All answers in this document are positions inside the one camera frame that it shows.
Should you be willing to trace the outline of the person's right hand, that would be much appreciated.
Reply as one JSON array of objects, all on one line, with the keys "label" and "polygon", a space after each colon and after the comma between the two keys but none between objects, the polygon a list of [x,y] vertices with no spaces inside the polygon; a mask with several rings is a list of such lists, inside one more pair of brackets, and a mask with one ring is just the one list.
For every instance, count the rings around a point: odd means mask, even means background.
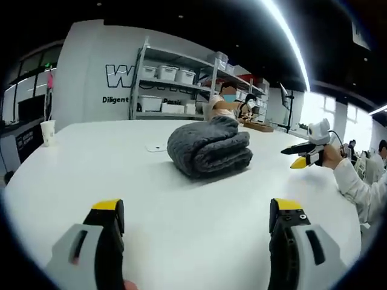
[{"label": "person's right hand", "polygon": [[331,144],[324,146],[322,165],[326,168],[334,170],[343,160],[340,150],[333,147]]}]

